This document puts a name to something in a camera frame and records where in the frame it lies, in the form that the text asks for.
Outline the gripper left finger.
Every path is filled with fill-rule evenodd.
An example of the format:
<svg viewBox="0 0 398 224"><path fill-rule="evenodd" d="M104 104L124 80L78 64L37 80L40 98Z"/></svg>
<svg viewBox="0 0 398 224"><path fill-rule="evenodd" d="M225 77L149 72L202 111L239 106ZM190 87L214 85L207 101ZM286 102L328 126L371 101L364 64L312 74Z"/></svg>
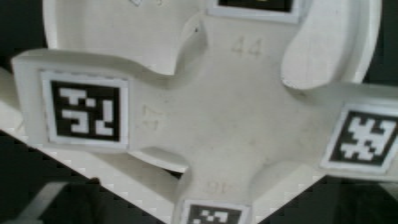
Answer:
<svg viewBox="0 0 398 224"><path fill-rule="evenodd" d="M99 179L47 182L10 224L110 224Z"/></svg>

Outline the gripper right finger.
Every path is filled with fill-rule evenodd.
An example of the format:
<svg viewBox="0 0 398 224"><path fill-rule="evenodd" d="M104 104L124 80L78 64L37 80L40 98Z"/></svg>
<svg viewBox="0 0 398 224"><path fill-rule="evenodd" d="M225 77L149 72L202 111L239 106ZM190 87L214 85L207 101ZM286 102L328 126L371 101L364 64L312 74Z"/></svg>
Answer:
<svg viewBox="0 0 398 224"><path fill-rule="evenodd" d="M310 224L398 224L398 200L374 181L323 178L312 193Z"/></svg>

